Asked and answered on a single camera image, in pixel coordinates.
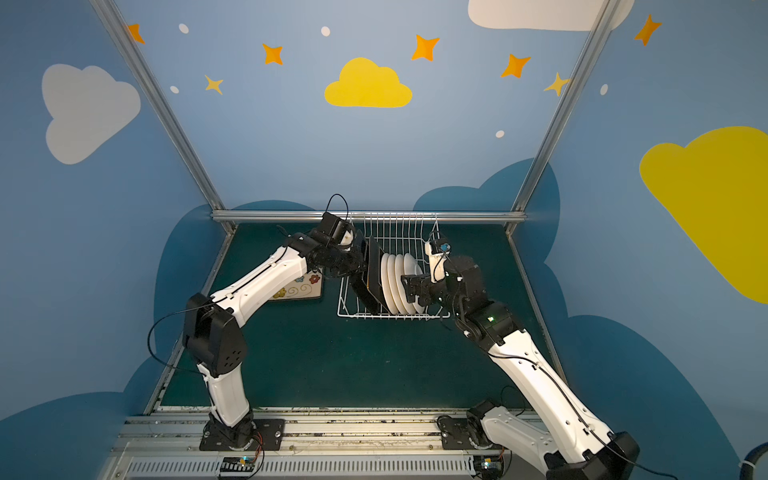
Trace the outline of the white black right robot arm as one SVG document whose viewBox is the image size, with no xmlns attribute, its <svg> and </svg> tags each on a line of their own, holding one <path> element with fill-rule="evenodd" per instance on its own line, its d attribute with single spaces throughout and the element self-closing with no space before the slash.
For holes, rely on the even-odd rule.
<svg viewBox="0 0 768 480">
<path fill-rule="evenodd" d="M 448 309 L 458 329 L 511 379 L 544 426 L 537 428 L 491 401 L 471 409 L 481 438 L 520 456 L 548 479 L 627 479 L 640 452 L 570 390 L 540 353 L 522 322 L 489 297 L 482 272 L 467 256 L 433 256 L 426 273 L 400 277 L 408 301 Z"/>
</svg>

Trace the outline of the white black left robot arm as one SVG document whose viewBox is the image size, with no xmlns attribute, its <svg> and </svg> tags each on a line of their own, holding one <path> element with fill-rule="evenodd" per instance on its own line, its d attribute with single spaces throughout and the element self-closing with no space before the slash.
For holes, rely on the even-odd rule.
<svg viewBox="0 0 768 480">
<path fill-rule="evenodd" d="M 341 277 L 363 269 L 360 234 L 346 232 L 339 242 L 318 230 L 290 235 L 238 281 L 187 302 L 183 345 L 207 387 L 212 418 L 225 428 L 239 426 L 251 414 L 241 374 L 248 353 L 243 327 L 279 290 L 315 267 Z"/>
</svg>

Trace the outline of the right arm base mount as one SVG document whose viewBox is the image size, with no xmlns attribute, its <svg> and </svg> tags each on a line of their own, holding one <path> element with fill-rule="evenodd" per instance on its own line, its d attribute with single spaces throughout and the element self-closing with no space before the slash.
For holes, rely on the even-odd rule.
<svg viewBox="0 0 768 480">
<path fill-rule="evenodd" d="M 487 450 L 500 449 L 493 443 L 482 427 L 481 420 L 493 408 L 500 404 L 486 399 L 466 412 L 465 417 L 439 416 L 435 424 L 439 429 L 444 450 Z"/>
</svg>

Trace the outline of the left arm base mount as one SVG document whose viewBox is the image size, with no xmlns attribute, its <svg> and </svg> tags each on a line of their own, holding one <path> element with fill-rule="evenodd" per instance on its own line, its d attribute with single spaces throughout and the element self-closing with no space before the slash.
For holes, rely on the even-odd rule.
<svg viewBox="0 0 768 480">
<path fill-rule="evenodd" d="M 253 419 L 246 416 L 230 427 L 209 416 L 199 444 L 200 451 L 277 451 L 285 429 L 284 419 Z"/>
</svg>

